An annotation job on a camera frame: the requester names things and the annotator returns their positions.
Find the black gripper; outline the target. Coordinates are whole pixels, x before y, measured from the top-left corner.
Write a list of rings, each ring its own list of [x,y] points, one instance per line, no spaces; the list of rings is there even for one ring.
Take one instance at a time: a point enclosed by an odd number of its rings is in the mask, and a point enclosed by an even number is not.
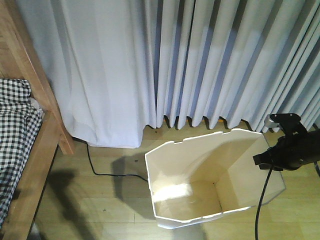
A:
[[[261,170],[270,170],[275,166],[281,170],[295,171],[313,162],[313,141],[308,138],[289,141],[282,136],[272,149],[254,155],[253,161]]]

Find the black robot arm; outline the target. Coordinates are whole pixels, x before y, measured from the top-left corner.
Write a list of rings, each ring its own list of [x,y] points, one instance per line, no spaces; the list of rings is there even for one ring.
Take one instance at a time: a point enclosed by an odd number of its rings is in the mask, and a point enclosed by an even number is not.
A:
[[[320,131],[295,133],[278,138],[275,146],[253,156],[261,170],[295,171],[320,160]]]

